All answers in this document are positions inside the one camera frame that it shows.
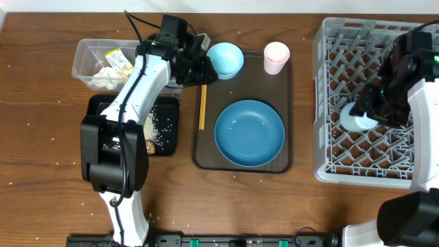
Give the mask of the small light blue bowl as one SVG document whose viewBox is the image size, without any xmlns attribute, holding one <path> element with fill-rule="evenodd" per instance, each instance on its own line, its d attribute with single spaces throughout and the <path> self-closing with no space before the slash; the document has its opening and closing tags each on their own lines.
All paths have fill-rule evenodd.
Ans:
<svg viewBox="0 0 439 247">
<path fill-rule="evenodd" d="M 243 51 L 232 43 L 218 43 L 206 53 L 220 80 L 235 77 L 244 65 Z"/>
</svg>

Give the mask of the light blue plastic cup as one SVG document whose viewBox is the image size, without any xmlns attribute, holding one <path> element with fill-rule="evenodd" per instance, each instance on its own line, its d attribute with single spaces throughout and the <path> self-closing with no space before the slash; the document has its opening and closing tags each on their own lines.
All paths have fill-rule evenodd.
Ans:
<svg viewBox="0 0 439 247">
<path fill-rule="evenodd" d="M 364 114 L 362 117 L 350 115 L 350 111 L 353 109 L 355 102 L 350 102 L 343 107 L 340 114 L 340 123 L 344 129 L 349 132 L 362 132 L 373 129 L 378 126 L 379 122 L 370 119 Z"/>
</svg>

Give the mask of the white rice pile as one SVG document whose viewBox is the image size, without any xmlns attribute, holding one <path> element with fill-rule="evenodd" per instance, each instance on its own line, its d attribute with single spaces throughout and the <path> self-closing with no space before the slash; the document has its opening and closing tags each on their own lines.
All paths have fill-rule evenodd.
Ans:
<svg viewBox="0 0 439 247">
<path fill-rule="evenodd" d="M 153 106 L 143 124 L 145 140 L 162 146 L 165 141 L 163 135 L 170 132 L 171 126 L 171 117 L 167 117 L 165 112 L 158 112 L 158 106 Z"/>
</svg>

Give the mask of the pink plastic cup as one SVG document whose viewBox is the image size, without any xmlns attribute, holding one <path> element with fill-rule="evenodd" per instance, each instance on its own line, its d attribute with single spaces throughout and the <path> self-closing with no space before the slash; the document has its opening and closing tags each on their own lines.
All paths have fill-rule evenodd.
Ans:
<svg viewBox="0 0 439 247">
<path fill-rule="evenodd" d="M 263 66 L 266 73 L 276 75 L 281 72 L 289 60 L 290 51 L 287 45 L 281 42 L 271 42 L 263 51 Z"/>
</svg>

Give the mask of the white napkin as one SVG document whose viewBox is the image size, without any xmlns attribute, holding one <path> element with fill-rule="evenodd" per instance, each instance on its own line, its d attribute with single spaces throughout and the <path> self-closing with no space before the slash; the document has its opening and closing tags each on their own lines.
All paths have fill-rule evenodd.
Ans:
<svg viewBox="0 0 439 247">
<path fill-rule="evenodd" d="M 92 77 L 88 84 L 101 89 L 113 90 L 117 87 L 120 79 L 115 69 L 112 67 L 104 67 Z"/>
</svg>

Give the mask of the large blue plate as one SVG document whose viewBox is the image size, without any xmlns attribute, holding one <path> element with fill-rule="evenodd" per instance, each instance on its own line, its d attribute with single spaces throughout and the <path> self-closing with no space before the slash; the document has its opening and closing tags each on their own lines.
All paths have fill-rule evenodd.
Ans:
<svg viewBox="0 0 439 247">
<path fill-rule="evenodd" d="M 220 153 L 240 167 L 261 167 L 273 161 L 285 143 L 285 126 L 270 105 L 241 100 L 227 106 L 214 127 Z"/>
</svg>

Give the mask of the brown food scrap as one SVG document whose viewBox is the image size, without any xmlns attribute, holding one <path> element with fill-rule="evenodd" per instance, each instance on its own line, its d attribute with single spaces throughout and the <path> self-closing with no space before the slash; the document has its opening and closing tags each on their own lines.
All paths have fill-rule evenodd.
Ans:
<svg viewBox="0 0 439 247">
<path fill-rule="evenodd" d="M 153 141 L 147 140 L 146 147 L 147 147 L 147 153 L 149 155 L 153 155 L 156 153 L 156 146 L 155 146 L 155 143 Z"/>
</svg>

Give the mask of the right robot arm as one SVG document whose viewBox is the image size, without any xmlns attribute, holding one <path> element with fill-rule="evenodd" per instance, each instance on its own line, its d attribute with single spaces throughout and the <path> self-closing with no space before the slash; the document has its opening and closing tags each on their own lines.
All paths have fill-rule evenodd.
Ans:
<svg viewBox="0 0 439 247">
<path fill-rule="evenodd" d="M 379 70 L 356 102 L 343 107 L 347 131 L 377 125 L 414 127 L 414 174 L 410 193 L 384 202 L 375 220 L 342 230 L 340 246 L 438 245 L 438 52 L 423 27 L 394 39 Z"/>
</svg>

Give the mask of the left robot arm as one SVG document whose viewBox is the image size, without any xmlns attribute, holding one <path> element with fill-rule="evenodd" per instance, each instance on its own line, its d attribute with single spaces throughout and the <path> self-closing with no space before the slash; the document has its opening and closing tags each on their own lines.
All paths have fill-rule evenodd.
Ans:
<svg viewBox="0 0 439 247">
<path fill-rule="evenodd" d="M 147 239 L 139 193 L 149 167 L 143 125 L 156 98 L 171 80 L 193 86 L 219 79 L 202 51 L 203 37 L 190 23 L 166 14 L 159 30 L 140 38 L 133 72 L 102 112 L 90 98 L 80 126 L 82 178 L 106 203 L 115 230 L 112 243 L 119 246 L 143 246 Z"/>
</svg>

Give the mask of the black waste tray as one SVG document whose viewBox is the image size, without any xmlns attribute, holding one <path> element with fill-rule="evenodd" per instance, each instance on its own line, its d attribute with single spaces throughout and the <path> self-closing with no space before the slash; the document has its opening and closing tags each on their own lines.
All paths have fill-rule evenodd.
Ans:
<svg viewBox="0 0 439 247">
<path fill-rule="evenodd" d="M 158 106 L 158 112 L 165 112 L 167 117 L 171 117 L 172 126 L 170 132 L 164 134 L 162 146 L 155 144 L 156 153 L 152 156 L 171 156 L 176 150 L 178 136 L 179 101 L 171 95 L 159 95 L 153 106 Z"/>
</svg>

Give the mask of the grey dishwasher rack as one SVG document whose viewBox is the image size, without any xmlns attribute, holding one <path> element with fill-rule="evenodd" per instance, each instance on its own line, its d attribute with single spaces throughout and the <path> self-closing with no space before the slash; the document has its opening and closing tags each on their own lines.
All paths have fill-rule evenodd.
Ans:
<svg viewBox="0 0 439 247">
<path fill-rule="evenodd" d="M 423 27 L 438 52 L 438 22 L 420 24 L 328 17 L 313 40 L 316 116 L 313 173 L 324 183 L 410 189 L 414 174 L 412 119 L 397 128 L 378 125 L 349 132 L 340 114 L 363 87 L 379 84 L 394 39 Z"/>
</svg>

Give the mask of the brown serving tray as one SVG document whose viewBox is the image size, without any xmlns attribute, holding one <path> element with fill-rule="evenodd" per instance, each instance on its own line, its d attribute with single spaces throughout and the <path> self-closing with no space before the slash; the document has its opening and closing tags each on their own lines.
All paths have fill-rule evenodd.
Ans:
<svg viewBox="0 0 439 247">
<path fill-rule="evenodd" d="M 262 51 L 243 51 L 244 65 L 229 80 L 218 80 L 206 87 L 204 129 L 199 129 L 202 87 L 197 87 L 191 160 L 200 169 L 222 172 L 250 172 L 282 174 L 294 164 L 294 110 L 292 62 L 287 61 L 282 71 L 270 75 L 263 69 Z M 285 126 L 285 142 L 279 155 L 259 167 L 242 167 L 227 160 L 216 146 L 215 122 L 230 104 L 253 99 L 271 106 Z"/>
</svg>

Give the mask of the clear plastic bin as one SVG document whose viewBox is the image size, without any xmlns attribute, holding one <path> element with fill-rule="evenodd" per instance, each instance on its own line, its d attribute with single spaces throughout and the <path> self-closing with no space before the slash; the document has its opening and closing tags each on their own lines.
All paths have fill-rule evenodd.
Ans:
<svg viewBox="0 0 439 247">
<path fill-rule="evenodd" d="M 134 66 L 136 58 L 137 40 L 115 40 L 115 39 L 91 39 L 85 38 L 78 43 L 73 61 L 72 76 L 83 81 L 88 87 L 96 91 L 120 91 L 128 79 L 121 78 L 117 87 L 113 90 L 98 88 L 88 83 L 92 77 L 104 67 L 111 67 L 105 53 L 120 48 L 124 56 Z"/>
</svg>

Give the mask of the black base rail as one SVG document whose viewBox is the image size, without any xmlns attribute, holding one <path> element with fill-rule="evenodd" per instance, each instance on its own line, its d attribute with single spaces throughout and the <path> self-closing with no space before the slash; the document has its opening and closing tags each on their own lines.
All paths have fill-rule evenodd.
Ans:
<svg viewBox="0 0 439 247">
<path fill-rule="evenodd" d="M 293 237 L 148 237 L 143 247 L 342 247 L 339 235 L 301 233 Z"/>
</svg>

